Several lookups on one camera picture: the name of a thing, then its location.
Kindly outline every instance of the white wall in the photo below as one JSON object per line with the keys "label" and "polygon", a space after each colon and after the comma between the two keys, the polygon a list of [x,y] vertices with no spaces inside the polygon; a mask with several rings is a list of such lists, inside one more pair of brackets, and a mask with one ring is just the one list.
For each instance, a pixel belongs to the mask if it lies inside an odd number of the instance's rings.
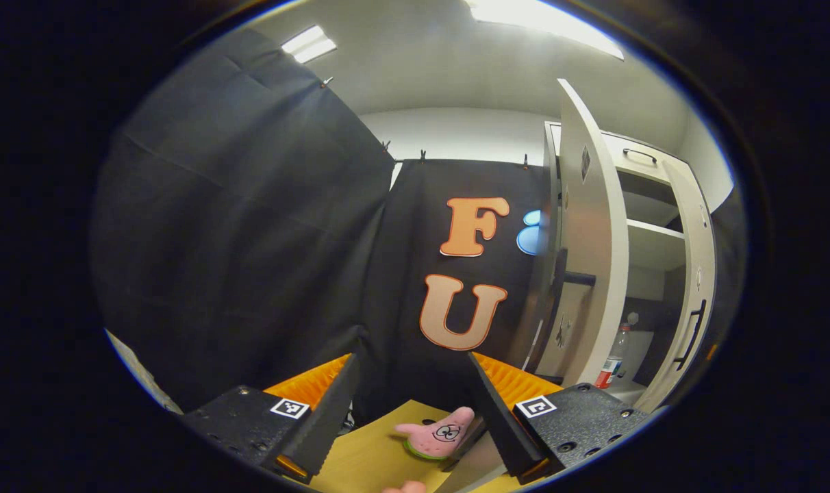
{"label": "white wall", "polygon": [[686,134],[676,154],[690,163],[707,207],[713,212],[731,193],[731,169],[716,139],[693,110],[688,115]]}
{"label": "white wall", "polygon": [[361,115],[394,159],[499,160],[543,165],[543,122],[533,113],[471,108],[418,108]]}

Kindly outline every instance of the red label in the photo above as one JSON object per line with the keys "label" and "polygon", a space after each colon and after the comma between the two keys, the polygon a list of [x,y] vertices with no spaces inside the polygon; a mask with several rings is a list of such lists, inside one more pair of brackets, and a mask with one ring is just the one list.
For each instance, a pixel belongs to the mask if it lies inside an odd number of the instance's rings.
{"label": "red label", "polygon": [[594,383],[594,387],[598,387],[599,389],[606,389],[609,387],[609,378],[612,376],[612,372],[609,371],[602,371],[599,375],[597,375],[597,381]]}

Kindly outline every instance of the plastic bottle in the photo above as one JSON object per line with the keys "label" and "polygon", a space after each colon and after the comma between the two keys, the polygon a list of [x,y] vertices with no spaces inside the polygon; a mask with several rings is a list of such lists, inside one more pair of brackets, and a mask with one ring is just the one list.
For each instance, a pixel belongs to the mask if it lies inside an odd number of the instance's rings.
{"label": "plastic bottle", "polygon": [[628,331],[630,330],[631,324],[622,322],[619,325],[619,330],[616,332],[616,340],[613,341],[613,347],[609,350],[609,357],[603,363],[600,374],[597,375],[597,381],[594,383],[594,387],[606,389],[609,387],[610,381],[613,381],[614,375],[619,371],[619,367],[622,366],[622,358],[625,356],[625,344],[628,343]]}

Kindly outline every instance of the fluorescent light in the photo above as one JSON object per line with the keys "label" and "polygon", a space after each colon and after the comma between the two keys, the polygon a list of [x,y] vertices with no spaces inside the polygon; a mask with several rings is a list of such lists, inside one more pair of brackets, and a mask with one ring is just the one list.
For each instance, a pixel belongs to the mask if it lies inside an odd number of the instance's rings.
{"label": "fluorescent light", "polygon": [[474,19],[512,24],[557,34],[624,60],[622,51],[603,32],[538,0],[465,0]]}
{"label": "fluorescent light", "polygon": [[324,38],[324,30],[321,29],[319,25],[313,25],[305,31],[300,32],[300,34],[294,36],[292,40],[281,45],[281,49],[287,53],[293,53],[296,50],[299,50],[299,48],[305,47],[309,43],[319,40],[319,38]]}
{"label": "fluorescent light", "polygon": [[331,52],[334,49],[336,49],[336,43],[334,43],[333,40],[324,40],[294,54],[293,58],[297,59],[297,62],[299,63],[306,63],[308,60],[321,56],[324,53]]}

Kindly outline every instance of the patrick star plush toy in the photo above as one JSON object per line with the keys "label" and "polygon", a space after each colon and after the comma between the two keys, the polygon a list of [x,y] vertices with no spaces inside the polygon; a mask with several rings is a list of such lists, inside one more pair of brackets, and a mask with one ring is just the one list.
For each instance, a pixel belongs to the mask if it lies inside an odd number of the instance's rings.
{"label": "patrick star plush toy", "polygon": [[472,423],[475,413],[471,408],[459,407],[441,421],[431,425],[396,425],[397,433],[406,433],[406,450],[424,459],[441,461],[446,459],[461,445],[467,427]]}

